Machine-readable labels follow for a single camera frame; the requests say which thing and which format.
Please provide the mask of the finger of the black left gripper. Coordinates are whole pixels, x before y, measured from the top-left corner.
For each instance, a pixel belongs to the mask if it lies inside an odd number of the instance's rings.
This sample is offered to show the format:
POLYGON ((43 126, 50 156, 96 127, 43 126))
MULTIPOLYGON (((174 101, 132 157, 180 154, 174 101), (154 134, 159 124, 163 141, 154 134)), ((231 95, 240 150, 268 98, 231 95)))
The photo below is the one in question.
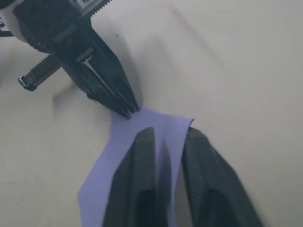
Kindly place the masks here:
POLYGON ((137 112, 140 107, 117 56, 90 25, 79 26, 79 29, 80 34, 93 48, 88 63, 101 80, 101 88, 93 100, 117 114, 137 112))
MULTIPOLYGON (((60 54, 60 64, 77 87, 86 93, 89 99, 93 100, 93 97, 101 88, 101 80, 95 70, 82 62, 77 62, 76 58, 62 53, 60 54)), ((130 117, 130 114, 119 115, 126 119, 130 117)))

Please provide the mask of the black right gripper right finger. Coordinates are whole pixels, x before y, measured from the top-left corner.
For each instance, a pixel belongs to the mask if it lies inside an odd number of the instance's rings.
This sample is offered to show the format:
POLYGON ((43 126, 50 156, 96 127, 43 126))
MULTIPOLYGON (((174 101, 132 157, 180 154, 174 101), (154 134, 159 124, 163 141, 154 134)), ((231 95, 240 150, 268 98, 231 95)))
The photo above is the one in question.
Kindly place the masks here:
POLYGON ((201 131, 188 129, 181 163, 193 226, 263 226, 236 172, 201 131))

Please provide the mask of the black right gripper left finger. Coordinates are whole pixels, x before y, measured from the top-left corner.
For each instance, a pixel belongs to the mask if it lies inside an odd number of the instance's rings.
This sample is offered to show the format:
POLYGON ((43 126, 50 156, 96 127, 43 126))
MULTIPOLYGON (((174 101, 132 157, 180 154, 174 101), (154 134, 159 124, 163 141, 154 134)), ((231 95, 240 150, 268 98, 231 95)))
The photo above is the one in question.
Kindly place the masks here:
POLYGON ((164 227, 158 202, 154 129, 137 133, 114 173, 104 227, 164 227))

